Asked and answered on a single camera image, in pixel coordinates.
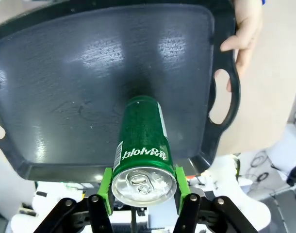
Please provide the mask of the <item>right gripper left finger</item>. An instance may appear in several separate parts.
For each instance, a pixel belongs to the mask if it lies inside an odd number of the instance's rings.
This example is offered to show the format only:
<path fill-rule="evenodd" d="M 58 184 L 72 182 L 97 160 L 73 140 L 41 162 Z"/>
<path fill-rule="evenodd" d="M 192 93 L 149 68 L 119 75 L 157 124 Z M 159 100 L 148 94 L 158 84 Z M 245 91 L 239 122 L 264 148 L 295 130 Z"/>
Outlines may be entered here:
<path fill-rule="evenodd" d="M 45 218 L 46 233 L 81 233 L 90 226 L 93 233 L 112 233 L 109 216 L 113 213 L 112 168 L 106 168 L 96 194 L 76 202 L 61 199 Z"/>

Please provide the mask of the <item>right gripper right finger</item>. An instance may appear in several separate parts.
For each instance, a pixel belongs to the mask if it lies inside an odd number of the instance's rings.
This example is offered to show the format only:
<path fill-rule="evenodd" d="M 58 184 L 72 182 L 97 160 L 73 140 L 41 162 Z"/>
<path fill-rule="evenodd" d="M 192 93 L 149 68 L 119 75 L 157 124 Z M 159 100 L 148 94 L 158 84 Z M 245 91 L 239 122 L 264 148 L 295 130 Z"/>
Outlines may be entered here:
<path fill-rule="evenodd" d="M 179 215 L 173 232 L 194 233 L 197 224 L 212 233 L 256 233 L 257 230 L 230 200 L 220 196 L 209 200 L 192 193 L 182 167 L 176 167 L 177 191 L 174 195 Z"/>

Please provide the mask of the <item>person's left hand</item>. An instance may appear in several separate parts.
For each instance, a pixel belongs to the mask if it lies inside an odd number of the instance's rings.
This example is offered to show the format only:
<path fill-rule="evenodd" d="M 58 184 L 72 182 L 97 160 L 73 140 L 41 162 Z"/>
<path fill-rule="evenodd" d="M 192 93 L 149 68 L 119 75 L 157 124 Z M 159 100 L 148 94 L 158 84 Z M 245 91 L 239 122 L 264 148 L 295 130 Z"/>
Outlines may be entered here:
<path fill-rule="evenodd" d="M 252 57 L 263 27 L 264 0 L 234 0 L 237 31 L 220 46 L 222 52 L 237 50 L 235 61 L 238 77 L 242 78 Z"/>

